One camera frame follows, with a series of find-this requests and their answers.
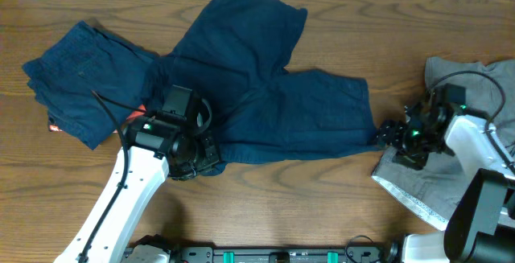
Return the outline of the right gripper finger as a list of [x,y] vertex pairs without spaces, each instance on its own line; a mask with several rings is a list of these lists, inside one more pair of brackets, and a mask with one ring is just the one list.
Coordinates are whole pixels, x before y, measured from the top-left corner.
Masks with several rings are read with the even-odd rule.
[[385,120],[379,128],[380,137],[402,136],[406,132],[406,123],[403,121]]
[[382,148],[395,147],[397,135],[395,132],[380,132],[377,135],[377,145]]

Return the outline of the navy blue shorts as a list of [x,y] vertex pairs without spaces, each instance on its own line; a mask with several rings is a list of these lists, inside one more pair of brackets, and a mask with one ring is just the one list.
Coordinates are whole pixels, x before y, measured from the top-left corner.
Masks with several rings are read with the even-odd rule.
[[146,74],[142,101],[163,106],[173,86],[208,101],[221,174],[231,162],[340,158],[373,150],[364,79],[287,65],[307,11],[279,0],[212,0]]

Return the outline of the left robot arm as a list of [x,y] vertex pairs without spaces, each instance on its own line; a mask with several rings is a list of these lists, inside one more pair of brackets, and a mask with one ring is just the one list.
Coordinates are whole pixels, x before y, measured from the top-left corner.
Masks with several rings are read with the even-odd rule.
[[157,112],[136,117],[123,132],[113,172],[88,218],[58,262],[121,262],[147,204],[167,180],[213,170],[220,152],[201,114]]

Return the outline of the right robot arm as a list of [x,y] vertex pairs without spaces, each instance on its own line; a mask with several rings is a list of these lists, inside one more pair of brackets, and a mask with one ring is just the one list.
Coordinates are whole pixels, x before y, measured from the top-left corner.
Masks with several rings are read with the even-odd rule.
[[435,232],[407,235],[399,262],[512,262],[514,160],[482,113],[419,103],[409,121],[385,121],[373,179]]

